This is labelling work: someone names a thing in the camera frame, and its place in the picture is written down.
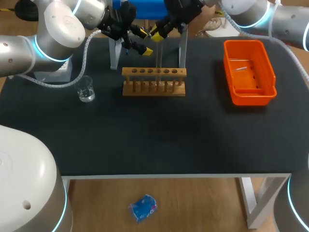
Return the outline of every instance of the black tabletop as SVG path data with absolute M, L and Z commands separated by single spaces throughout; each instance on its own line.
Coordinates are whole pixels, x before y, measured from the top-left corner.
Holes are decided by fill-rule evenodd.
M 236 107 L 221 39 L 188 41 L 186 97 L 122 97 L 121 67 L 153 67 L 155 54 L 123 54 L 110 70 L 107 39 L 93 39 L 86 74 L 93 102 L 73 87 L 47 89 L 21 78 L 0 95 L 0 124 L 34 135 L 62 175 L 290 173 L 308 168 L 309 91 L 295 64 L 265 41 L 277 76 L 266 107 Z M 177 66 L 178 40 L 164 45 L 163 67 Z M 73 56 L 80 71 L 83 48 Z

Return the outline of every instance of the test tube rack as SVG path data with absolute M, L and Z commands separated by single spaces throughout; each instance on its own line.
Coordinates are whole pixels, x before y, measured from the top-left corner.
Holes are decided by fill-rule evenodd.
M 187 69 L 184 68 L 123 67 L 122 76 L 126 78 L 123 96 L 185 96 L 184 78 L 187 76 Z

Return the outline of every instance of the floor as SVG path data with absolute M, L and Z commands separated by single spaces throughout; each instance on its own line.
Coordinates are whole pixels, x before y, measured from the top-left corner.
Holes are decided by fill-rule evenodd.
M 1 0 L 0 8 L 12 8 L 15 2 Z M 19 20 L 12 12 L 0 12 L 0 22 L 4 35 L 28 36 L 37 28 L 36 23 Z M 308 54 L 294 51 L 305 63 Z M 4 80 L 0 78 L 0 89 Z M 256 191 L 262 181 L 253 179 Z M 158 210 L 137 225 L 127 207 L 146 193 L 157 200 Z M 78 180 L 71 182 L 69 197 L 73 232 L 249 231 L 239 182 L 234 178 Z M 256 231 L 274 232 L 272 216 Z

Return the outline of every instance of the orange basket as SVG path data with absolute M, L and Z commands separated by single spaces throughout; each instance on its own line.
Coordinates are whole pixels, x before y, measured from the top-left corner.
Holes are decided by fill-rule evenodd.
M 277 95 L 276 76 L 259 40 L 227 40 L 224 67 L 235 105 L 267 105 Z

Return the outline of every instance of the white robotic arm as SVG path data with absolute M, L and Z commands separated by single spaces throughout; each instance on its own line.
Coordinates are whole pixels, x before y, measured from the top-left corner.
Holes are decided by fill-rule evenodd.
M 119 10 L 104 0 L 35 0 L 39 12 L 37 34 L 30 37 L 0 36 L 0 77 L 28 72 L 53 72 L 73 54 L 85 38 L 84 27 L 98 28 L 108 37 L 122 39 L 123 47 L 141 55 L 152 50 L 129 39 L 131 30 L 139 37 L 145 33 L 132 22 L 136 8 L 129 2 Z
M 272 35 L 292 46 L 309 49 L 309 8 L 275 7 L 268 0 L 164 0 L 168 15 L 156 23 L 152 39 L 160 41 L 173 28 L 182 32 L 201 13 L 201 8 L 219 3 L 243 31 L 256 35 Z
M 87 16 L 78 11 L 81 2 L 89 3 L 84 6 L 89 9 Z M 84 41 L 81 22 L 93 29 L 105 11 L 105 3 L 96 0 L 36 0 L 35 3 L 39 10 L 37 35 L 0 36 L 0 76 L 56 71 Z

